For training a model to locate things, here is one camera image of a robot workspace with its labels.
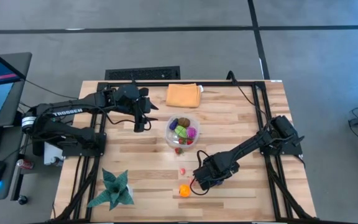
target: red can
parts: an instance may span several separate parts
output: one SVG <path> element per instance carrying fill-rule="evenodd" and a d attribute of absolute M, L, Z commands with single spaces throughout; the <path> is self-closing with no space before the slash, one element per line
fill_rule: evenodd
<path fill-rule="evenodd" d="M 33 169 L 34 168 L 34 163 L 28 159 L 19 159 L 17 161 L 16 165 L 23 169 Z"/>

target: desk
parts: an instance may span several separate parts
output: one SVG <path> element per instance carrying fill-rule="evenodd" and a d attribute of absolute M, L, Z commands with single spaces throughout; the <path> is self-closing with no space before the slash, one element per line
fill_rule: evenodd
<path fill-rule="evenodd" d="M 18 53 L 0 55 L 4 60 L 10 63 L 13 67 L 18 69 L 21 73 L 27 76 L 29 70 L 31 53 Z M 14 124 L 17 105 L 22 96 L 24 81 L 15 82 L 0 110 L 0 127 L 12 126 Z M 0 160 L 3 160 L 12 151 L 18 149 L 22 142 L 22 129 L 20 126 L 4 128 L 1 134 L 0 144 Z M 7 197 L 9 189 L 11 188 L 12 176 L 15 170 L 17 155 L 14 153 L 5 160 L 6 170 L 2 177 L 2 187 L 0 188 L 0 199 Z"/>
<path fill-rule="evenodd" d="M 96 81 L 83 82 L 80 98 L 95 92 L 97 84 Z M 283 83 L 266 81 L 266 87 L 272 116 L 285 115 L 291 119 Z M 108 143 L 100 159 L 96 184 L 98 195 L 104 190 L 102 167 L 116 175 L 128 169 L 128 184 L 134 189 L 135 205 L 119 205 L 109 212 L 109 204 L 104 203 L 92 209 L 91 221 L 274 221 L 265 162 L 258 151 L 240 159 L 239 172 L 222 185 L 210 189 L 206 195 L 192 194 L 189 198 L 181 198 L 178 194 L 179 185 L 189 184 L 192 170 L 198 167 L 197 150 L 202 149 L 208 154 L 230 150 L 259 130 L 255 108 L 246 101 L 238 88 L 204 86 L 198 108 L 168 107 L 165 105 L 167 87 L 148 88 L 152 103 L 159 108 L 148 116 L 158 118 L 158 121 L 153 121 L 152 129 L 143 133 L 134 133 L 132 123 L 106 123 Z M 252 101 L 251 88 L 243 86 L 242 89 Z M 185 149 L 181 156 L 177 156 L 164 139 L 166 122 L 175 113 L 191 114 L 201 124 L 196 146 Z M 113 121 L 130 118 L 118 113 L 109 115 Z M 87 127 L 90 119 L 90 114 L 78 114 L 73 125 Z M 64 162 L 55 198 L 57 214 L 70 202 L 77 161 L 78 158 L 73 157 Z M 303 164 L 294 156 L 282 156 L 282 161 L 289 191 L 306 212 L 315 216 Z M 179 168 L 185 168 L 186 174 L 180 175 Z M 284 217 L 283 200 L 280 191 L 277 191 Z M 85 216 L 87 196 L 88 192 L 85 192 L 81 218 Z"/>

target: flower pot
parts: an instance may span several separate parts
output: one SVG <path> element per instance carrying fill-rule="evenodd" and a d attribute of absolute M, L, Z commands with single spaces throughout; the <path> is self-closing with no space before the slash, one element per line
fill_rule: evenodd
<path fill-rule="evenodd" d="M 127 189 L 128 189 L 129 195 L 132 197 L 132 199 L 134 199 L 134 190 L 129 185 L 127 185 Z"/>

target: purple toy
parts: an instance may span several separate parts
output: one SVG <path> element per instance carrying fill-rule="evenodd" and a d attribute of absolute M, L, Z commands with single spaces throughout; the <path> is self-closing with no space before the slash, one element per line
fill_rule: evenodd
<path fill-rule="evenodd" d="M 197 135 L 197 130 L 193 127 L 189 127 L 186 129 L 187 138 L 194 139 Z"/>
<path fill-rule="evenodd" d="M 178 126 L 178 118 L 172 121 L 172 123 L 169 125 L 169 129 L 173 131 L 175 130 L 175 128 L 177 128 L 177 126 Z"/>

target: green toy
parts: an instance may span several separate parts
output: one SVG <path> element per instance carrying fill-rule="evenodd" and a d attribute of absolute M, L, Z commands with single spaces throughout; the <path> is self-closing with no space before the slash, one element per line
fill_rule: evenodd
<path fill-rule="evenodd" d="M 176 128 L 175 128 L 175 133 L 177 135 L 179 135 L 179 137 L 181 138 L 187 138 L 187 133 L 186 133 L 186 128 L 178 125 Z"/>
<path fill-rule="evenodd" d="M 88 208 L 100 205 L 103 202 L 110 202 L 110 210 L 115 208 L 118 203 L 133 205 L 134 201 L 128 192 L 128 170 L 120 174 L 117 178 L 114 174 L 102 169 L 103 183 L 106 187 L 101 194 L 89 202 Z"/>

